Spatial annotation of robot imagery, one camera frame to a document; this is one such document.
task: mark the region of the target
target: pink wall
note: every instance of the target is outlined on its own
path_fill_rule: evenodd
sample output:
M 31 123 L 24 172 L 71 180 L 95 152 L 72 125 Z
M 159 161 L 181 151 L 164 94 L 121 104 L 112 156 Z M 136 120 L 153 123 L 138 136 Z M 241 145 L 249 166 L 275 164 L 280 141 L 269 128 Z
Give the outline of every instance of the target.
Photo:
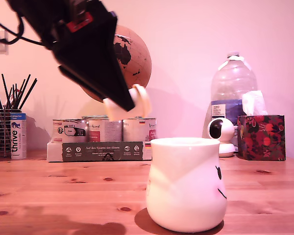
M 285 115 L 287 155 L 294 158 L 294 0 L 103 2 L 117 13 L 119 24 L 133 29 L 149 48 L 147 91 L 159 137 L 202 136 L 212 77 L 227 52 L 238 50 L 257 76 L 268 112 Z M 17 27 L 2 0 L 0 21 Z M 28 25 L 25 36 L 37 39 Z M 104 113 L 101 103 L 61 76 L 51 53 L 42 47 L 25 42 L 10 46 L 9 55 L 0 55 L 1 73 L 9 84 L 21 83 L 29 73 L 38 78 L 24 106 L 33 118 L 29 148 L 46 147 L 53 118 Z

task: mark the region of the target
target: cable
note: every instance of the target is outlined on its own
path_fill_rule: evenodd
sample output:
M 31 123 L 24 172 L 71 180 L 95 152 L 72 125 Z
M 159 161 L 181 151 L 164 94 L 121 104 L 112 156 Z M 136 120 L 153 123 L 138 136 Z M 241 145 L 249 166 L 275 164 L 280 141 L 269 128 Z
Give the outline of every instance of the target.
M 24 24 L 21 16 L 18 14 L 18 20 L 19 20 L 19 26 L 18 26 L 18 33 L 15 35 L 16 38 L 13 39 L 12 41 L 7 41 L 5 38 L 0 39 L 0 43 L 7 44 L 7 45 L 12 45 L 16 43 L 23 35 L 24 33 Z
M 14 35 L 14 36 L 16 36 L 16 37 L 18 36 L 17 33 L 13 32 L 13 31 L 10 30 L 10 29 L 8 29 L 7 27 L 5 27 L 4 25 L 2 25 L 1 23 L 0 23 L 0 27 L 3 28 L 3 29 L 5 29 L 6 31 L 8 31 L 8 32 L 11 33 L 12 35 Z M 23 37 L 23 36 L 21 36 L 20 39 L 22 39 L 22 40 L 24 40 L 24 41 L 26 41 L 26 42 L 29 42 L 29 43 L 33 43 L 33 44 L 36 44 L 36 45 L 39 45 L 39 46 L 43 46 L 43 43 L 41 43 L 41 42 L 37 42 L 37 41 L 34 41 L 34 40 L 31 40 L 31 39 L 28 39 L 28 38 L 25 38 L 25 37 Z

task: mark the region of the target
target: cardboard tray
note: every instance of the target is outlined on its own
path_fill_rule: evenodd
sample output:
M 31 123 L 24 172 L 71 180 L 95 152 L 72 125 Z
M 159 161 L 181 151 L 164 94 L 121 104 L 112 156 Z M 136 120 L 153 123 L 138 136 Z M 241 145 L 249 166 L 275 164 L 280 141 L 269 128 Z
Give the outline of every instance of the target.
M 151 160 L 148 141 L 47 144 L 48 162 L 103 162 Z

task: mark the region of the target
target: globe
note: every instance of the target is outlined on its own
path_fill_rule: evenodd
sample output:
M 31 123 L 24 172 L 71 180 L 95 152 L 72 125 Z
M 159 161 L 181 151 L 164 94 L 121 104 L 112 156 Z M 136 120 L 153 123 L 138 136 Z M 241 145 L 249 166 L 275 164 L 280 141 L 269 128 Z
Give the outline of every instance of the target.
M 133 30 L 118 25 L 113 43 L 127 87 L 130 89 L 133 84 L 146 87 L 151 75 L 151 58 L 144 41 Z M 84 91 L 102 102 L 96 95 Z

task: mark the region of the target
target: security camera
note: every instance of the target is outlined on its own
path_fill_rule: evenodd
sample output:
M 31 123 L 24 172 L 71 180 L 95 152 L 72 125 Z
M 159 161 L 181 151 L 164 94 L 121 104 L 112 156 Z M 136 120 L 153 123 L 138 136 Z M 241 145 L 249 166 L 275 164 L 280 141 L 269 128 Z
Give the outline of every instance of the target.
M 211 139 L 220 141 L 219 156 L 231 157 L 235 152 L 235 147 L 230 140 L 234 137 L 234 125 L 229 119 L 219 117 L 213 119 L 207 127 L 208 135 Z

